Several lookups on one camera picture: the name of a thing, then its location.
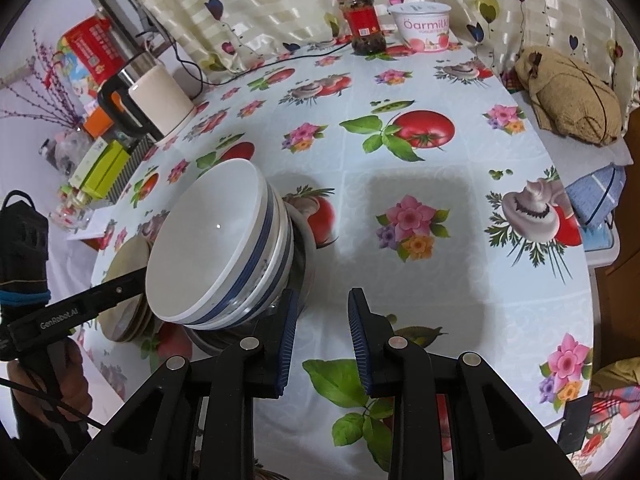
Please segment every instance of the brown cloth bag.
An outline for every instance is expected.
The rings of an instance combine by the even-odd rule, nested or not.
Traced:
[[[585,63],[547,46],[531,46],[520,53],[515,69],[543,130],[599,146],[620,136],[618,98]]]

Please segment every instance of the blue stripe on bowl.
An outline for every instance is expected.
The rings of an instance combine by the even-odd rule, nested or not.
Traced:
[[[249,281],[249,278],[254,273],[255,267],[258,265],[260,261],[260,257],[264,252],[264,247],[267,245],[267,240],[269,239],[269,234],[271,231],[271,223],[273,222],[273,192],[269,192],[268,200],[267,200],[267,213],[264,217],[264,223],[262,224],[262,229],[260,234],[258,235],[258,240],[255,244],[254,251],[249,256],[249,260],[247,261],[244,269],[238,276],[236,282],[231,286],[228,293],[225,294],[225,297],[220,300],[220,302],[214,306],[208,314],[205,314],[200,319],[193,321],[189,324],[198,324],[207,322],[214,317],[216,317],[220,312],[222,312],[226,307],[228,307],[229,303],[235,300],[236,296],[240,294],[244,286]]]
[[[292,251],[292,243],[291,243],[291,237],[293,236],[293,229],[291,227],[291,224],[289,223],[289,234],[287,235],[287,251],[284,254],[284,258],[282,259],[281,263],[280,263],[280,267],[278,268],[278,272],[276,273],[276,276],[274,277],[273,281],[271,282],[271,285],[269,286],[268,290],[262,295],[262,297],[260,298],[260,301],[258,301],[258,303],[256,303],[255,307],[252,308],[249,312],[247,312],[246,314],[244,314],[244,316],[242,316],[238,321],[236,321],[235,323],[233,323],[233,325],[230,325],[228,327],[225,328],[232,328],[235,326],[238,326],[242,323],[244,323],[252,314],[255,313],[256,310],[260,309],[264,303],[269,299],[269,296],[271,294],[273,294],[273,291],[275,290],[276,286],[278,285],[278,282],[280,281],[283,273],[284,273],[284,269],[287,265],[287,260],[289,259],[289,253]]]

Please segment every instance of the kettle handle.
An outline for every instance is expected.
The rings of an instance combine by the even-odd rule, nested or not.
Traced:
[[[114,92],[119,95],[122,105],[142,126],[136,124],[127,117],[126,113],[118,109],[111,98],[111,95]],[[113,123],[124,133],[130,132],[132,136],[141,138],[146,136],[146,134],[151,134],[155,140],[161,140],[164,138],[158,128],[149,121],[148,117],[142,112],[142,110],[140,110],[140,108],[138,108],[138,105],[133,101],[133,99],[131,99],[129,95],[129,88],[117,74],[108,78],[107,81],[102,84],[100,90],[98,90],[98,104]]]

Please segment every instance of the jar with red lid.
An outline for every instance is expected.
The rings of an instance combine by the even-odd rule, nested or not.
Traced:
[[[386,50],[373,0],[337,0],[338,8],[351,29],[351,45],[358,56],[378,54]]]

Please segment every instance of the human hand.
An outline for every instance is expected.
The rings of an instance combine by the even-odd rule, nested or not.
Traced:
[[[62,402],[68,404],[72,408],[75,408],[79,412],[88,415],[91,412],[94,401],[91,398],[91,395],[89,395],[89,383],[82,373],[82,353],[80,352],[78,345],[73,340],[67,339],[65,341],[65,344],[66,354],[68,355],[68,362],[66,364],[66,370],[64,371],[63,376],[60,378],[60,392],[62,393]],[[20,363],[17,360],[9,362],[9,364],[7,365],[7,373],[9,376],[9,380],[13,381],[14,383],[18,383],[29,388],[34,388],[36,390],[38,389],[38,387],[31,382],[30,378],[27,376],[24,369],[22,368],[22,366],[20,366]],[[42,380],[37,376],[35,376],[34,378],[40,385],[40,388],[43,391],[46,391],[46,387]],[[18,404],[20,404],[20,406],[27,413],[37,418],[46,426],[50,426],[49,419],[42,411],[39,399],[30,396],[29,394],[18,392],[17,390],[13,390],[13,393],[15,396],[15,400],[17,400]],[[72,415],[63,408],[59,408],[59,411],[65,416],[67,420],[73,422],[79,420],[75,415]]]

